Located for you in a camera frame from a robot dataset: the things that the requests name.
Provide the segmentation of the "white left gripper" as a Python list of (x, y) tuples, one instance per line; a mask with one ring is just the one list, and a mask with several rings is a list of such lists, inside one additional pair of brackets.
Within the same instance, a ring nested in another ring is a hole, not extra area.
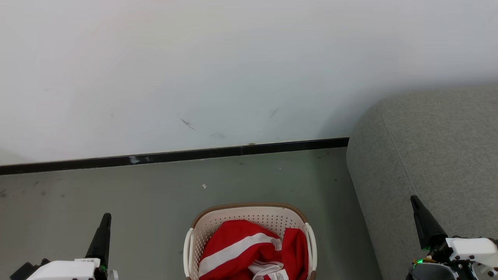
[(105, 213), (97, 228), (87, 258), (53, 261), (37, 268), (28, 280), (118, 280), (116, 270), (108, 270), (112, 216)]

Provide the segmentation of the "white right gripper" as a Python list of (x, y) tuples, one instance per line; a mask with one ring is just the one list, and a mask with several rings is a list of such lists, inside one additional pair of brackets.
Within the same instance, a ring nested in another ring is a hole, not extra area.
[(446, 232), (418, 196), (411, 196), (413, 218), (422, 250), (432, 250), (429, 280), (496, 280), (497, 241), (491, 238), (447, 238)]

